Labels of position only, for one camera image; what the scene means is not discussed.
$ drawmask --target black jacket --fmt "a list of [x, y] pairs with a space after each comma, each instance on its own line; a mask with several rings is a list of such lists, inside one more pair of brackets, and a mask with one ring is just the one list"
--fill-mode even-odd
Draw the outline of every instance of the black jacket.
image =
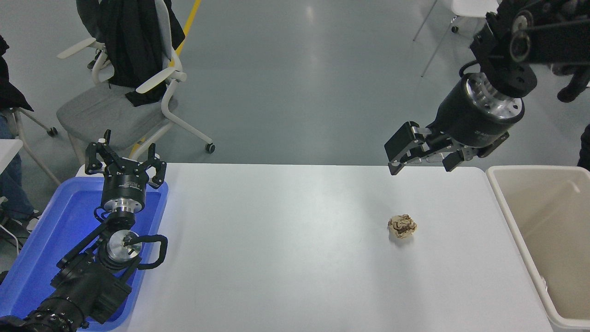
[[20, 107], [33, 110], [25, 96], [8, 81], [8, 65], [2, 57], [7, 49], [8, 44], [0, 35], [0, 109]]
[[[170, 16], [172, 45], [177, 48], [185, 35], [172, 12], [171, 0], [165, 3]], [[153, 1], [103, 0], [99, 27], [114, 67], [109, 83], [138, 87], [162, 70], [162, 40]], [[134, 91], [126, 97], [134, 106], [139, 106], [159, 101], [165, 90], [162, 83], [143, 95]]]

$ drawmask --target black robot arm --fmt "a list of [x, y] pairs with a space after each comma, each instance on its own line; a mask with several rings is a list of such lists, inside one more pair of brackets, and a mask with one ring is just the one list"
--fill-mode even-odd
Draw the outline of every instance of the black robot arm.
[[529, 63], [558, 63], [573, 73], [558, 93], [570, 102], [590, 81], [590, 0], [504, 0], [486, 15], [471, 51], [480, 72], [464, 74], [438, 108], [435, 120], [420, 128], [404, 123], [385, 143], [392, 175], [409, 162], [440, 157], [447, 171], [463, 161], [490, 155], [522, 119], [522, 98], [537, 85]]
[[[145, 205], [146, 185], [159, 187], [166, 163], [149, 148], [148, 160], [139, 163], [119, 157], [109, 147], [110, 131], [86, 149], [86, 173], [102, 172], [104, 179], [101, 208], [108, 216], [97, 217], [100, 224], [57, 263], [59, 273], [51, 280], [55, 291], [39, 307], [20, 319], [0, 317], [0, 331], [74, 332], [89, 326], [87, 317], [106, 322], [131, 293], [127, 280], [135, 270], [158, 267], [166, 256], [168, 239], [163, 235], [139, 236], [131, 231], [135, 213]], [[98, 160], [97, 154], [104, 161]], [[149, 179], [146, 171], [156, 168]], [[159, 257], [141, 263], [143, 243], [160, 243]]]

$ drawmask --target metal cylinder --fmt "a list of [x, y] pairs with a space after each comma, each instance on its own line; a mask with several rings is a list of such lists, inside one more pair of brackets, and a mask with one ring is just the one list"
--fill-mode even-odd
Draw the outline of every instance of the metal cylinder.
[[455, 141], [483, 148], [502, 136], [525, 114], [521, 99], [496, 90], [484, 73], [466, 74], [440, 104], [427, 127]]
[[142, 181], [141, 175], [117, 174], [105, 177], [101, 200], [103, 208], [109, 212], [140, 212], [146, 201], [146, 183]]

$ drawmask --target jeans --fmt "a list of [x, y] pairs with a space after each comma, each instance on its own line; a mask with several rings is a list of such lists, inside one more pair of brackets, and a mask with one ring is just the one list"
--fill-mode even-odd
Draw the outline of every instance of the jeans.
[[[0, 116], [0, 138], [13, 139], [6, 118]], [[2, 209], [13, 219], [28, 220], [33, 214], [33, 206], [22, 189], [21, 156], [17, 154], [0, 174], [0, 196], [8, 198]]]

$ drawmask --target concrete floor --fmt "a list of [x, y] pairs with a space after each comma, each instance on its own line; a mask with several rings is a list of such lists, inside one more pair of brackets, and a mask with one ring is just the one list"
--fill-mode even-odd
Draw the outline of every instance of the concrete floor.
[[[193, 1], [175, 0], [185, 22]], [[420, 78], [453, 16], [434, 8], [416, 42], [431, 1], [203, 0], [181, 59], [188, 80], [177, 90], [176, 114], [211, 136], [214, 154], [181, 128], [158, 143], [168, 162], [385, 165], [383, 144], [408, 120], [430, 123], [458, 81], [458, 68], [473, 59], [468, 49], [477, 20], [447, 34], [430, 69]], [[61, 179], [78, 165], [55, 111], [92, 87], [87, 50], [67, 60], [55, 55], [88, 34], [67, 0], [0, 2], [0, 34], [11, 82], [45, 123], [50, 138], [25, 119], [30, 144]], [[467, 162], [492, 165], [575, 165], [579, 136], [590, 122], [590, 94], [570, 104], [557, 92], [566, 77], [536, 66], [537, 88], [526, 116], [490, 157]], [[23, 155], [24, 188], [42, 210], [55, 185]], [[10, 264], [11, 250], [0, 266]]]

